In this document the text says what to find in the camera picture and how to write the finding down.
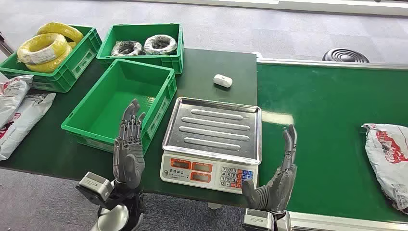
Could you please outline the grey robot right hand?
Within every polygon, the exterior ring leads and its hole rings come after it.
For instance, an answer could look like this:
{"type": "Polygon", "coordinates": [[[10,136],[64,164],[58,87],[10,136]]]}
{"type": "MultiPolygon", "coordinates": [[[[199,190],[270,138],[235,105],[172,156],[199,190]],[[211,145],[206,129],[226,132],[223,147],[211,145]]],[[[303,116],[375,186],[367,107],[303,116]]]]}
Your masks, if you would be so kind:
{"type": "Polygon", "coordinates": [[[294,163],[297,131],[294,124],[290,124],[282,134],[285,140],[284,157],[271,180],[257,188],[251,179],[246,179],[242,183],[242,194],[250,209],[265,210],[274,214],[282,214],[286,210],[297,172],[297,165],[294,163]]]}

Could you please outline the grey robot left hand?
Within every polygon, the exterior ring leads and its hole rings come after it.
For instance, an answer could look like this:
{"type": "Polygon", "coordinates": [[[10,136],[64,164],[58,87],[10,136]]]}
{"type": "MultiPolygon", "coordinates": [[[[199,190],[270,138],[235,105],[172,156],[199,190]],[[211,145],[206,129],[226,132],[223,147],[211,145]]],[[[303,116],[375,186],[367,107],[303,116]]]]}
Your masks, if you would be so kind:
{"type": "Polygon", "coordinates": [[[114,141],[113,174],[118,183],[135,189],[141,182],[145,169],[141,140],[145,113],[137,115],[140,104],[133,99],[125,109],[119,124],[119,134],[114,141]]]}

